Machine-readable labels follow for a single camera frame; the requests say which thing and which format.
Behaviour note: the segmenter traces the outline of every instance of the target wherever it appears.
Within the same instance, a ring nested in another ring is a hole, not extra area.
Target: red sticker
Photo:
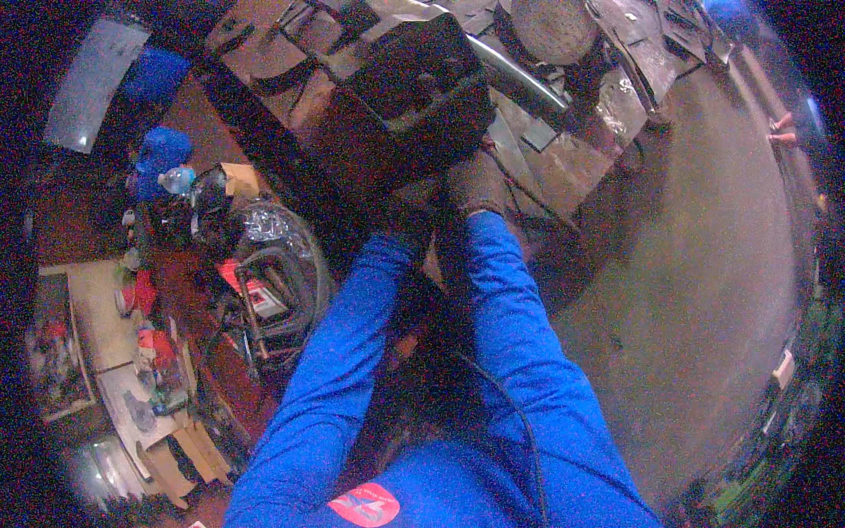
[[[399,501],[378,484],[367,482],[331,501],[329,508],[355,525],[375,528],[399,514]]]

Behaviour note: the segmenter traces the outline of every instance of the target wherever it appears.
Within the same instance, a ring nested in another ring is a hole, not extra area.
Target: plastic water bottle
[[[178,166],[159,174],[158,180],[162,187],[171,194],[185,194],[191,190],[191,183],[195,178],[194,169],[189,166]]]

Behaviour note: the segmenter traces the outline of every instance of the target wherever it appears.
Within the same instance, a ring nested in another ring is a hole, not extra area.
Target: red label
[[[367,482],[331,501],[329,508],[355,525],[375,528],[399,514],[399,501],[378,484]]]

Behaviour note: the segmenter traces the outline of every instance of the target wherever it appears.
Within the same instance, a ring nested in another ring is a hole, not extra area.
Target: wire
[[[461,354],[458,351],[450,350],[452,354],[456,357],[461,359],[467,365],[475,369],[476,372],[481,374],[482,378],[486,379],[490,384],[499,391],[499,393],[507,400],[511,407],[513,407],[516,414],[519,415],[520,419],[522,420],[522,426],[525,428],[526,436],[528,437],[529,447],[534,455],[534,482],[537,485],[537,508],[540,510],[540,526],[542,528],[547,528],[549,526],[548,523],[548,501],[546,499],[546,490],[542,486],[542,467],[540,466],[540,452],[537,450],[537,438],[534,436],[534,429],[532,429],[531,424],[528,422],[528,416],[522,410],[522,407],[516,403],[516,401],[510,397],[508,394],[507,389],[496,379],[493,377],[491,373],[484,369],[481,365],[473,361],[470,357]]]

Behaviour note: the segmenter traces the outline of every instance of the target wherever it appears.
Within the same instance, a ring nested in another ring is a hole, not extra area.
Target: blue coverall
[[[537,285],[501,216],[467,220],[477,363],[522,406],[537,438],[552,526],[659,526],[613,444],[584,373],[561,350]],[[490,442],[409,449],[336,498],[363,424],[384,327],[412,266],[399,238],[374,235],[303,352],[237,481],[227,526],[533,526],[533,454],[521,419],[488,385]]]

